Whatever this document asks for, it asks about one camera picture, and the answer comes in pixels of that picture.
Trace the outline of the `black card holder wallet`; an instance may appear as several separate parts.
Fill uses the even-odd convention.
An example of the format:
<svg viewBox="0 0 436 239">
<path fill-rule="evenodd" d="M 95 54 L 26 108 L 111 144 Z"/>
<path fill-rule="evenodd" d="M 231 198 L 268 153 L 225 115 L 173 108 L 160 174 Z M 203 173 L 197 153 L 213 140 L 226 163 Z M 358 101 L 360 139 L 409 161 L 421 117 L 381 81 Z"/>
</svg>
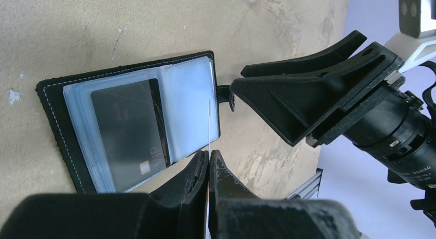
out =
<svg viewBox="0 0 436 239">
<path fill-rule="evenodd" d="M 78 193 L 129 192 L 221 135 L 211 50 L 39 82 Z"/>
</svg>

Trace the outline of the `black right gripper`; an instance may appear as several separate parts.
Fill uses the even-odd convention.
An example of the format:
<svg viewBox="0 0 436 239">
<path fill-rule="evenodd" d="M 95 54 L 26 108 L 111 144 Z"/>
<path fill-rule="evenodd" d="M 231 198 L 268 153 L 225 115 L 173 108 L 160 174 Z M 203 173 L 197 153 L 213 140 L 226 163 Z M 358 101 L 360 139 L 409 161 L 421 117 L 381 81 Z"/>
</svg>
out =
<svg viewBox="0 0 436 239">
<path fill-rule="evenodd" d="M 424 190 L 412 209 L 435 222 L 435 102 L 432 84 L 422 99 L 387 82 L 402 60 L 378 43 L 319 71 L 240 77 L 233 94 L 286 143 L 311 146 L 344 135 L 388 168 L 388 182 Z"/>
</svg>

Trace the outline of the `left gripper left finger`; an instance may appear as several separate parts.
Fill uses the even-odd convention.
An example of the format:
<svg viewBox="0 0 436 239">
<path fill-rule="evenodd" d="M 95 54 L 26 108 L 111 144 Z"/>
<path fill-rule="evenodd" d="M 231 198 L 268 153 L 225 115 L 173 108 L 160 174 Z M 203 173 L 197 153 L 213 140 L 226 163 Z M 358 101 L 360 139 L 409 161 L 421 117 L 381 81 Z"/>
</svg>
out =
<svg viewBox="0 0 436 239">
<path fill-rule="evenodd" d="M 1 238 L 203 238 L 207 153 L 198 151 L 150 194 L 29 196 L 1 228 Z"/>
</svg>

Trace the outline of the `black VIP card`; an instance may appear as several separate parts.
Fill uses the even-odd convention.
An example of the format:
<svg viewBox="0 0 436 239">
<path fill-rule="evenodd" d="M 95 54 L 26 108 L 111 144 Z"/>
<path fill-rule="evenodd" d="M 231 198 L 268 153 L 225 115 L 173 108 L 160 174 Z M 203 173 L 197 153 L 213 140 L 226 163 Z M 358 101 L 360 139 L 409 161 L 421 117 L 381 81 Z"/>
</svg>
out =
<svg viewBox="0 0 436 239">
<path fill-rule="evenodd" d="M 125 192 L 165 170 L 169 153 L 156 78 L 91 92 L 109 192 Z"/>
</svg>

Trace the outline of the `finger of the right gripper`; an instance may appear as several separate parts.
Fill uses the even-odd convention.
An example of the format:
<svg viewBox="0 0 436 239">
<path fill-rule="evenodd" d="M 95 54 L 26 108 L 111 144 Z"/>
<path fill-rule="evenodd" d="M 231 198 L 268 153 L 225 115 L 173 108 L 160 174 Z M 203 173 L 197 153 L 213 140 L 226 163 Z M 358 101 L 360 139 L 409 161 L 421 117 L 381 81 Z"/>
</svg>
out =
<svg viewBox="0 0 436 239">
<path fill-rule="evenodd" d="M 308 56 L 246 65 L 241 71 L 241 76 L 250 78 L 319 71 L 345 61 L 366 40 L 364 34 L 354 30 L 334 45 Z"/>
</svg>

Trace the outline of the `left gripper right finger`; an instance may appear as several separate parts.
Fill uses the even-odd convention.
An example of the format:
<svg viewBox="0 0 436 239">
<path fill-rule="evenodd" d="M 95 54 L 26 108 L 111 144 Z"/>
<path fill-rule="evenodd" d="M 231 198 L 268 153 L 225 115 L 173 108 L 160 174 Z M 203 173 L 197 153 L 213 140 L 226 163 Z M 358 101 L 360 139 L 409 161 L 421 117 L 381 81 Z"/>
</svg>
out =
<svg viewBox="0 0 436 239">
<path fill-rule="evenodd" d="M 226 166 L 218 150 L 209 162 L 212 238 L 360 238 L 348 210 L 323 199 L 261 199 Z"/>
</svg>

